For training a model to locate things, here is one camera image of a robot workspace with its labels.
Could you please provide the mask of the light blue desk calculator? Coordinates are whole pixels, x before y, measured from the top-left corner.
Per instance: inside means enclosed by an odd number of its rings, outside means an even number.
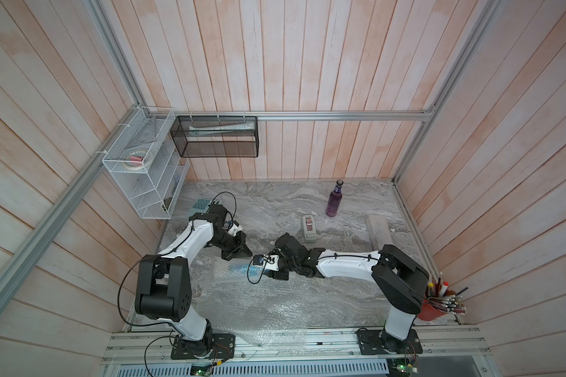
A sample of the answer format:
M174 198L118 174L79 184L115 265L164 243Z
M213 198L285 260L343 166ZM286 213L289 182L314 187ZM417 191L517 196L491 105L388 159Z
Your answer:
M222 201L221 199L209 199L209 198L199 198L195 201L195 203L193 204L193 206L190 208L189 210L189 216L193 216L196 213L207 213L209 210L209 207L212 204L221 204Z

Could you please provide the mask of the blue bottle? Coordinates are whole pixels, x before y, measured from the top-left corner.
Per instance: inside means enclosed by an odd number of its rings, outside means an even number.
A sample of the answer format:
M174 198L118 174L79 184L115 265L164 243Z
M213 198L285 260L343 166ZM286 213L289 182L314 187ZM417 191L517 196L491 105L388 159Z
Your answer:
M248 264L243 264L243 265L230 265L229 266L229 272L233 275L233 276L256 276L259 274L260 272L260 268L253 266L253 265L248 265Z

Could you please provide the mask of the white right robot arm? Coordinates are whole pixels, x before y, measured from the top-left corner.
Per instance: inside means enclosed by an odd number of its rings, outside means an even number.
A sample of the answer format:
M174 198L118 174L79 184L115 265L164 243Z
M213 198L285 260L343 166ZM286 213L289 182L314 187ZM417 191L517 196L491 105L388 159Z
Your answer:
M307 249L289 234L276 240L264 270L275 280L287 280L290 273L296 273L307 278L344 277L376 284L391 305L385 333L402 341L421 312L429 283L428 271L393 244L379 251L347 253Z

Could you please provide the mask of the white mesh wall shelf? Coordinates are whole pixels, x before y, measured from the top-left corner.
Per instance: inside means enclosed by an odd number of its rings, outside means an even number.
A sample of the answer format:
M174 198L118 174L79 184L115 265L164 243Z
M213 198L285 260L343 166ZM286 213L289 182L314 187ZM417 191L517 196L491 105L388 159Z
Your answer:
M131 108L102 159L142 219L171 219L185 182L189 165L181 163L170 134L174 122L170 108Z

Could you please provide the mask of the red pen cup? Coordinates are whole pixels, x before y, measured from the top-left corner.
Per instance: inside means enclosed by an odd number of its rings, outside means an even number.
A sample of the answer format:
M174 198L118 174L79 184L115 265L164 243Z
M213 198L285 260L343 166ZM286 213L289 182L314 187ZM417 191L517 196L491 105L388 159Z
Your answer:
M417 318L423 321L433 321L437 318L443 317L447 314L447 309L443 306L437 305L436 303L430 303L430 301L425 300L421 307L421 312L417 315Z

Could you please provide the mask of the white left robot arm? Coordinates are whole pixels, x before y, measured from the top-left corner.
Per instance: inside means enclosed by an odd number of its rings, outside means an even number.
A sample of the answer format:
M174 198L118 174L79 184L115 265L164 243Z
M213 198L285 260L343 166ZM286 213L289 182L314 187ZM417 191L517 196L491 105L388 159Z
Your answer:
M252 257L246 235L230 212L212 204L206 213L196 213L186 229L156 255L142 258L138 267L135 312L171 325L182 339L207 339L209 321L193 309L190 267L200 251L216 247L225 261Z

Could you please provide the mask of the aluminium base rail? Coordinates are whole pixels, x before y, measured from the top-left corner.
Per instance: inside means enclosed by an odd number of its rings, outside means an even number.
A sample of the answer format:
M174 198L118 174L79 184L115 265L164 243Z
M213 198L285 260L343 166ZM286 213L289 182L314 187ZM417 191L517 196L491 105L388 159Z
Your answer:
M376 354L360 344L355 328L275 331L267 342L215 347L216 357L171 358L166 331L114 334L100 376L499 376L491 350L476 326L417 326L411 346Z

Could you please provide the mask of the black mesh wall basket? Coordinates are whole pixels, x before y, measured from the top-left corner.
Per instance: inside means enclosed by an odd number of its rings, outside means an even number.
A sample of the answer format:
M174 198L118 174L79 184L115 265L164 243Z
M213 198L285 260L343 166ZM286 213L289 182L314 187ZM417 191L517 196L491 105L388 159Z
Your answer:
M170 135L182 158L256 158L258 119L250 116L177 116Z

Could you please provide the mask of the pens in cup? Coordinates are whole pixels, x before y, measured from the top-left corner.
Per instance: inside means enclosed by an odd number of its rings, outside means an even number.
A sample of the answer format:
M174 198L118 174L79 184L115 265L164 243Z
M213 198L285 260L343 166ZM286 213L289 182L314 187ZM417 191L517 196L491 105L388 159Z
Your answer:
M468 287L459 291L453 290L450 283L443 279L443 275L438 274L427 284L423 302L427 300L443 306L447 309L447 314L464 316L467 314L467 309L463 303L463 294L468 290Z

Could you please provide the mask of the dark purple bottle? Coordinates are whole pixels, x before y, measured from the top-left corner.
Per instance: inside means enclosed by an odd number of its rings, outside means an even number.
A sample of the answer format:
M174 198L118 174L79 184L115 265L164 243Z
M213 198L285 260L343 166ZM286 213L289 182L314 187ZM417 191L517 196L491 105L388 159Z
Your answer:
M343 194L342 194L343 185L344 185L343 180L337 180L333 191L330 193L328 204L325 210L325 213L329 217L335 217L337 215L337 212L341 204L341 200L343 198Z

